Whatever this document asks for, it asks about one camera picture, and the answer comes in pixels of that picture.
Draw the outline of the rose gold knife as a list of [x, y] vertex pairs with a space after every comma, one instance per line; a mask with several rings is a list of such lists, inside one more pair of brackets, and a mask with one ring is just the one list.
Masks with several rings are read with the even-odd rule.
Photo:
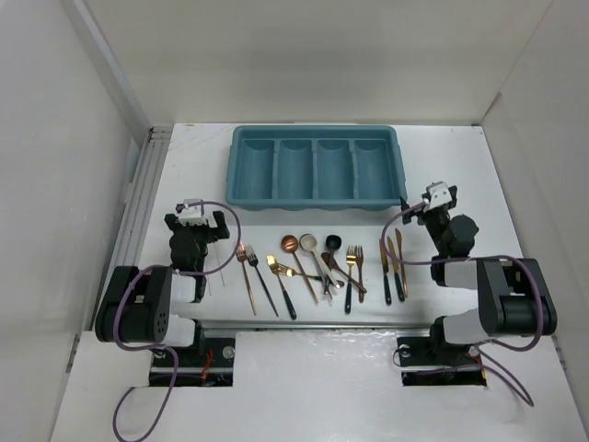
[[402, 234], [398, 228], [395, 228], [395, 234], [396, 234], [397, 246], [398, 246], [398, 259], [401, 260], [401, 263], [399, 265], [401, 283], [403, 286], [404, 296], [405, 296], [405, 298], [407, 298], [408, 297], [407, 276], [406, 276], [405, 264], [402, 262], [403, 261]]

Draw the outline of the gold knife green handle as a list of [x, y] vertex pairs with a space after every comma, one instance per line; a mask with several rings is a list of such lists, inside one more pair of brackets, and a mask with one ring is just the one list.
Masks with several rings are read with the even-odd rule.
[[393, 272], [394, 272], [394, 278], [395, 278], [395, 285], [396, 285], [396, 289], [397, 289], [397, 294], [398, 294], [398, 300], [403, 303], [406, 300], [405, 297], [405, 291], [404, 291], [404, 287], [403, 284], [401, 282], [401, 276], [399, 273], [399, 262], [396, 260], [397, 258], [397, 254], [395, 252], [395, 247], [394, 247], [394, 242], [392, 240], [391, 237], [387, 238], [387, 244], [389, 246], [389, 250], [391, 252], [391, 255], [393, 256]]
[[388, 280], [388, 262], [387, 262], [387, 254], [385, 249], [385, 244], [382, 239], [379, 240], [379, 249], [380, 249], [380, 257], [381, 257], [381, 265], [382, 265], [382, 272], [383, 272], [383, 287], [384, 287], [384, 297], [387, 306], [392, 305], [392, 296], [390, 291], [390, 285]]

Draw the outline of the gold fork dark handle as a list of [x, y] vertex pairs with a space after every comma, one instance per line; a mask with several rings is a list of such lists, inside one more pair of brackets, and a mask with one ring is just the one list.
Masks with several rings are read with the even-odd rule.
[[352, 277], [352, 270], [354, 265], [357, 262], [357, 252], [356, 247], [351, 245], [348, 247], [346, 252], [346, 263], [348, 265], [348, 284], [346, 287], [346, 297], [345, 297], [345, 304], [344, 304], [344, 313], [349, 315], [352, 311], [352, 287], [353, 287], [353, 277]]

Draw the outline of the copper round spoon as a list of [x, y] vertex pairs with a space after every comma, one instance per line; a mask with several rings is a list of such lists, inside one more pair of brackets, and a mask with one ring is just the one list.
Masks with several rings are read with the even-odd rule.
[[281, 240], [281, 247], [282, 247], [283, 251], [291, 254], [294, 257], [296, 265], [298, 266], [298, 270], [300, 271], [300, 274], [302, 274], [302, 276], [305, 280], [306, 286], [307, 286], [311, 296], [313, 297], [315, 304], [317, 305], [319, 303], [318, 296], [317, 296], [313, 286], [311, 285], [311, 282], [305, 272], [305, 269], [304, 269], [302, 263], [300, 262], [300, 260], [298, 259], [298, 256], [296, 255], [296, 252], [299, 249], [298, 239], [294, 235], [285, 235]]

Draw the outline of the white silver round spoon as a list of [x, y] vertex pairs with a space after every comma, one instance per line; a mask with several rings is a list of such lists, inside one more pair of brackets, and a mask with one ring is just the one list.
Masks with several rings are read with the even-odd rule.
[[300, 237], [300, 245], [304, 251], [310, 252], [313, 255], [324, 281], [328, 284], [334, 285], [336, 288], [339, 288], [340, 285], [338, 284], [338, 281], [335, 279], [335, 276], [332, 274], [328, 265], [323, 262], [318, 252], [318, 241], [315, 236], [310, 233], [302, 235]]

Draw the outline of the blue plastic cutlery tray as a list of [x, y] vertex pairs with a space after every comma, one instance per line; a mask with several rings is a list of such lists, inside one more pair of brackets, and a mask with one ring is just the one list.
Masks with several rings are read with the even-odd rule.
[[245, 210], [382, 211], [408, 198], [395, 129], [386, 125], [240, 125], [226, 201]]

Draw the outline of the black round spoon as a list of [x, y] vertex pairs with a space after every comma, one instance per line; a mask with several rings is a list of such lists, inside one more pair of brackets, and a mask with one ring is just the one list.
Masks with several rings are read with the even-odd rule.
[[326, 276], [325, 292], [329, 299], [333, 299], [333, 295], [330, 292], [330, 287], [333, 285], [338, 289], [341, 285], [335, 280], [335, 276], [332, 273], [334, 254], [341, 247], [341, 238], [337, 235], [328, 235], [325, 241], [326, 252], [323, 256], [324, 263], [326, 263], [329, 271]]

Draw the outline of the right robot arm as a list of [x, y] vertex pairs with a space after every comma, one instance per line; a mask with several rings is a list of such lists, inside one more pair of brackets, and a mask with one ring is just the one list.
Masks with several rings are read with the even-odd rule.
[[403, 202], [400, 216], [403, 224], [417, 221], [430, 235], [437, 250], [429, 262], [436, 284], [474, 291], [477, 306], [437, 318], [426, 337], [399, 338], [403, 366], [459, 366], [476, 344], [502, 343], [505, 336], [529, 336], [537, 343], [557, 329], [557, 310], [537, 260], [471, 257], [479, 228], [466, 215], [450, 215], [456, 195], [455, 186], [433, 183], [421, 203]]

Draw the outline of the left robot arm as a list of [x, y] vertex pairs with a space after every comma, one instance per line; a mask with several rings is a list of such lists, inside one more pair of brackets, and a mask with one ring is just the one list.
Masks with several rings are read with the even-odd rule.
[[165, 215], [164, 222], [171, 232], [171, 264], [144, 273], [136, 266], [116, 267], [98, 309], [95, 334], [104, 343], [174, 347], [176, 357], [192, 366], [205, 357], [206, 343], [196, 336], [195, 320], [170, 309], [202, 301], [210, 273], [205, 269], [208, 246], [230, 233], [221, 211], [208, 220], [201, 208], [185, 207]]

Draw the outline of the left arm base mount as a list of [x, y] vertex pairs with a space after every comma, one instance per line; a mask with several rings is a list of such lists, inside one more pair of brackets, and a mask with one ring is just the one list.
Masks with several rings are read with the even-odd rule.
[[194, 343], [175, 348], [179, 356], [176, 387], [232, 387], [236, 334], [196, 323]]

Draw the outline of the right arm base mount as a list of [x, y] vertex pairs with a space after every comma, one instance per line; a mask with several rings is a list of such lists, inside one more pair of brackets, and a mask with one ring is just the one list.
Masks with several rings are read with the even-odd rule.
[[480, 357], [470, 345], [436, 342], [429, 336], [397, 338], [395, 364], [404, 387], [486, 387]]

